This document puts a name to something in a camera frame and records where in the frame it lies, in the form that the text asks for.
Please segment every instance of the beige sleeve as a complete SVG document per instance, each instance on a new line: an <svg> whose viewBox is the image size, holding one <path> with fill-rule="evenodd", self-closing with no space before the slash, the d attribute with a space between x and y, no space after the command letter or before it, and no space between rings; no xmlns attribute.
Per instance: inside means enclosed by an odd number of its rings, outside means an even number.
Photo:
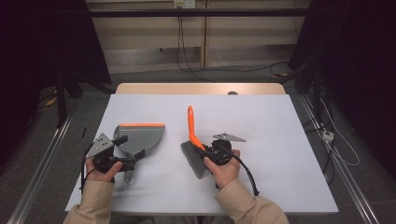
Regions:
<svg viewBox="0 0 396 224"><path fill-rule="evenodd" d="M73 206L64 220L64 224L108 224L111 218L113 189L113 183L87 180L81 204Z"/></svg>
<svg viewBox="0 0 396 224"><path fill-rule="evenodd" d="M239 178L224 187L216 195L216 200L235 224L289 223L276 203L253 196Z"/></svg>

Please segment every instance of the brush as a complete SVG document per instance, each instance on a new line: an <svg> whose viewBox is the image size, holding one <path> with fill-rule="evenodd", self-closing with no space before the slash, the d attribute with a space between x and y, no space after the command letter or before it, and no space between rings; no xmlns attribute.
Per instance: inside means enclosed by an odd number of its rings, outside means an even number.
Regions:
<svg viewBox="0 0 396 224"><path fill-rule="evenodd" d="M187 158L192 170L195 172L195 175L198 177L198 179L201 179L206 169L203 160L203 154L205 154L206 149L194 133L194 114L192 106L189 105L187 113L190 141L182 143L181 150L183 151L184 156Z"/></svg>

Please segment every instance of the orange brush handle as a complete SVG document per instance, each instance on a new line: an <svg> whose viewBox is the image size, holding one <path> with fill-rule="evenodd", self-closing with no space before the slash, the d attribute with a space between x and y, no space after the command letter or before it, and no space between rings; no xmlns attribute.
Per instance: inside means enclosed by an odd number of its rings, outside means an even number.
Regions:
<svg viewBox="0 0 396 224"><path fill-rule="evenodd" d="M194 133L194 112L192 110L192 106L189 105L189 109L187 111L187 117L189 120L189 138L190 141L196 146L201 148L202 150L205 150L204 146L200 142L200 140L195 136Z"/></svg>

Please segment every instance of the white tabletop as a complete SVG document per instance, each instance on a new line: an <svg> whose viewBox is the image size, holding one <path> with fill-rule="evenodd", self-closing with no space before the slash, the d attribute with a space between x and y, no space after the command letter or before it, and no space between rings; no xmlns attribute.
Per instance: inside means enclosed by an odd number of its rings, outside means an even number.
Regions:
<svg viewBox="0 0 396 224"><path fill-rule="evenodd" d="M136 164L131 183L116 175L112 211L137 215L224 215L214 178L198 179L180 149L188 140L187 108L195 135L210 145L216 133L247 139L232 142L253 174L261 196L286 213L338 212L290 97L282 95L112 95L96 136L112 137L120 123L161 122L161 142ZM251 190L243 168L240 178ZM80 183L65 210L80 201Z"/></svg>

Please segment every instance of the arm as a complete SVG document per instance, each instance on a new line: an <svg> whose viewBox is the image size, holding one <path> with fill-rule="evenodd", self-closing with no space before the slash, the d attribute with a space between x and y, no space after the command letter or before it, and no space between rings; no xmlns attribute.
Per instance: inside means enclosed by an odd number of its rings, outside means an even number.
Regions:
<svg viewBox="0 0 396 224"><path fill-rule="evenodd" d="M92 159L86 160L86 166L87 171L94 169ZM87 176L87 182L81 196L81 204L73 206L64 220L64 224L109 223L111 198L114 189L114 184L110 181L121 166L122 163L117 162L106 174L94 170Z"/></svg>
<svg viewBox="0 0 396 224"><path fill-rule="evenodd" d="M233 154L240 156L238 150L233 150ZM204 162L221 189L216 200L236 224L289 223L279 206L248 191L238 178L240 165L237 160L232 159L223 166L217 166L209 158L204 158Z"/></svg>

